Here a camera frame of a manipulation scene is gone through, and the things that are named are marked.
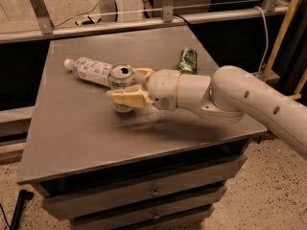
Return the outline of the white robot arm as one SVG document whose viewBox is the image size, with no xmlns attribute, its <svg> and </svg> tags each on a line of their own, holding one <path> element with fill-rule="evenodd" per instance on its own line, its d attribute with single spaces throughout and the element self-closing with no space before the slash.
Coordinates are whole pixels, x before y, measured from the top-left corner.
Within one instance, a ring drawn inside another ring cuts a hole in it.
<svg viewBox="0 0 307 230">
<path fill-rule="evenodd" d="M 106 92 L 113 103 L 185 109 L 206 121 L 227 124 L 247 114 L 307 160 L 307 106 L 251 73 L 235 66 L 223 66 L 211 77 L 150 68 L 136 68 L 134 73 L 136 84 Z"/>
</svg>

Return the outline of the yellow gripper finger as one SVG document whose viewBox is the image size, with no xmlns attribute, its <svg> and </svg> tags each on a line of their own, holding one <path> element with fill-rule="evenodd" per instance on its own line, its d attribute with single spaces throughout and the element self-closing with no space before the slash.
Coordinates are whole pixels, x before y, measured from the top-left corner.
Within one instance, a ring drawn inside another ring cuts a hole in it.
<svg viewBox="0 0 307 230">
<path fill-rule="evenodd" d="M 149 77 L 154 73 L 154 70 L 152 68 L 133 68 L 132 73 L 137 84 L 145 85 Z"/>
<path fill-rule="evenodd" d="M 154 101 L 141 84 L 135 84 L 124 89 L 113 89 L 106 92 L 106 96 L 114 104 L 144 108 Z"/>
</svg>

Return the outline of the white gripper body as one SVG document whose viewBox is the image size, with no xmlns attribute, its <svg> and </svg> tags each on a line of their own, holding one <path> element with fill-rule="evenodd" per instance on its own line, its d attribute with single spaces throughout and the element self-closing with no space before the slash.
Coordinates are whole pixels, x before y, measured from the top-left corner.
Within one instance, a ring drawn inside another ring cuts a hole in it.
<svg viewBox="0 0 307 230">
<path fill-rule="evenodd" d="M 169 69 L 151 74 L 146 88 L 155 108 L 170 111 L 177 108 L 177 81 L 179 77 L 180 72 L 178 70 Z"/>
</svg>

